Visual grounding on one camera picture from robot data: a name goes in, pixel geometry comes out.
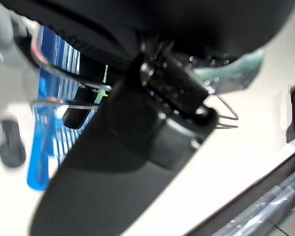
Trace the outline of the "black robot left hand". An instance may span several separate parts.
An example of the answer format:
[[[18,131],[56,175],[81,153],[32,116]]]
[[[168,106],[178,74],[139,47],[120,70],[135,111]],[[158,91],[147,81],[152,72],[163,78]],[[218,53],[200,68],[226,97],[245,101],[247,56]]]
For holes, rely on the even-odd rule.
[[[152,204],[218,124],[214,89],[196,68],[219,69],[268,43],[295,0],[4,0],[108,66],[113,86],[52,178],[32,236],[118,236]]]

